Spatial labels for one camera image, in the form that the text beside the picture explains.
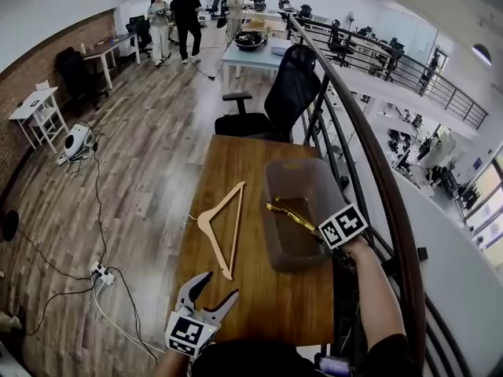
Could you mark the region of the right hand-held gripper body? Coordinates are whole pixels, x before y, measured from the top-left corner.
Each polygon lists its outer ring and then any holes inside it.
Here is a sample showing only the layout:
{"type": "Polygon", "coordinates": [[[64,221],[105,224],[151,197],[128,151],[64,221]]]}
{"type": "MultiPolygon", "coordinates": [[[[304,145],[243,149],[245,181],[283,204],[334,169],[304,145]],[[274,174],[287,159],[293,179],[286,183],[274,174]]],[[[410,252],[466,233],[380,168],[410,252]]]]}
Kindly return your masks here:
{"type": "Polygon", "coordinates": [[[363,234],[368,226],[358,207],[350,203],[324,220],[318,226],[318,231],[339,266],[347,270],[355,270],[354,260],[342,250],[342,246],[354,237],[363,234]]]}

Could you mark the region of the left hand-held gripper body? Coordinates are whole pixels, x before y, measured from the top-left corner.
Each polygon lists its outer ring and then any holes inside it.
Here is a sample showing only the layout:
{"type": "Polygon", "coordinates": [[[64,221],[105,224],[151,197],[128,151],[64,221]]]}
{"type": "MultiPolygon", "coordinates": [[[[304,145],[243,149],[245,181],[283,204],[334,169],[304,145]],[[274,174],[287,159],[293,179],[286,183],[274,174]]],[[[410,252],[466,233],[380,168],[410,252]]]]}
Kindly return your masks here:
{"type": "Polygon", "coordinates": [[[165,345],[188,357],[198,357],[218,332],[217,309],[176,305],[165,331],[165,345]]]}

